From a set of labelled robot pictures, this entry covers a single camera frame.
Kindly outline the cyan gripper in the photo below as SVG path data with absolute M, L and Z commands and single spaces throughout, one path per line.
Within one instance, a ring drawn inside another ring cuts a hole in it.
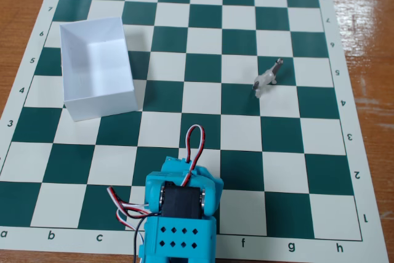
M 180 177 L 180 180 L 184 180 L 189 172 L 191 164 L 185 162 L 184 159 L 173 158 L 170 156 L 166 157 L 164 164 L 162 165 L 161 172 L 170 174 L 171 176 Z M 196 165 L 194 170 L 191 172 L 192 176 L 204 176 L 210 180 L 214 180 L 214 176 L 203 166 Z

